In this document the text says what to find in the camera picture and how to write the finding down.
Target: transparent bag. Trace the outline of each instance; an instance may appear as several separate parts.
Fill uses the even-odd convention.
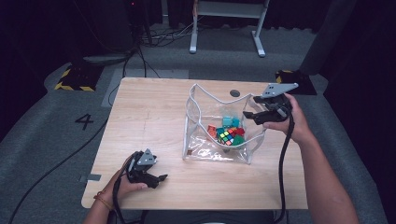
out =
[[[265,134],[262,125],[256,125],[243,115],[243,111],[264,110],[254,102],[253,96],[248,94],[231,102],[223,102],[200,85],[194,84],[186,103],[183,159],[251,164],[253,152],[260,147]],[[233,144],[227,145],[220,139],[219,133],[222,133],[221,128],[224,128],[226,119],[238,121],[238,130],[244,131],[243,142],[236,143],[235,137]],[[217,136],[208,131],[209,127],[217,127]]]

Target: black curtain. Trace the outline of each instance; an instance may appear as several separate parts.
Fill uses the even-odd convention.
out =
[[[234,3],[263,3],[263,0],[206,0],[210,2]],[[266,29],[284,27],[287,29],[312,29],[317,32],[327,14],[332,0],[272,0],[270,1],[263,27]],[[167,0],[169,24],[177,28],[180,23],[192,23],[193,0]],[[203,24],[220,27],[223,24],[230,26],[257,25],[257,20],[242,18],[222,18],[206,16],[200,20]]]
[[[377,184],[389,223],[396,223],[395,10],[395,1],[359,0],[320,71],[329,80],[324,96]]]

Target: bracelet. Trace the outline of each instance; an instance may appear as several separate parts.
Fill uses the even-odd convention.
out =
[[[106,191],[99,191],[95,196],[93,196],[94,199],[99,199],[99,201],[101,201],[107,208],[108,210],[112,211],[113,210],[113,205],[111,205],[110,203],[106,202],[103,198],[99,197],[99,195],[105,193]]]

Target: gray carpet floor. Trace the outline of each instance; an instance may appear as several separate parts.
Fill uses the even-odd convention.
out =
[[[189,35],[165,47],[142,47],[142,51],[153,69],[188,71],[190,79],[275,82],[277,70],[299,68],[315,38],[308,30],[263,30],[266,57],[260,58],[250,35],[252,29],[203,30],[198,35],[195,54],[189,53]],[[80,223],[88,212],[81,206],[85,184],[79,180],[91,171],[103,134],[100,129],[111,111],[110,106],[103,106],[103,101],[108,97],[111,80],[120,75],[122,64],[104,69],[96,91],[55,90],[68,65],[48,75],[48,94],[23,115],[0,143],[0,223],[8,222],[22,196],[41,176],[79,149],[29,192],[13,223]],[[127,72],[143,69],[142,59],[135,55],[126,68]],[[387,223],[373,179],[322,95],[327,80],[320,75],[311,79],[318,95],[296,97],[356,205],[361,223]],[[86,114],[91,115],[93,123],[83,130],[83,124],[75,121]],[[140,211],[125,211],[128,219],[139,214]],[[312,220],[306,210],[291,210],[290,223]]]

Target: table top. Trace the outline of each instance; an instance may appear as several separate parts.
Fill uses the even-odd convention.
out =
[[[260,95],[268,83],[192,79],[126,77],[120,88],[93,163],[93,175],[82,197],[91,207],[93,196],[104,188],[135,151],[150,148],[157,163],[152,175],[168,175],[156,189],[133,192],[120,202],[125,209],[280,209],[279,155],[282,132],[267,130],[251,164],[226,161],[182,160],[186,102],[190,88],[199,84],[222,101]],[[288,209],[307,209],[300,150],[290,140],[284,160]]]

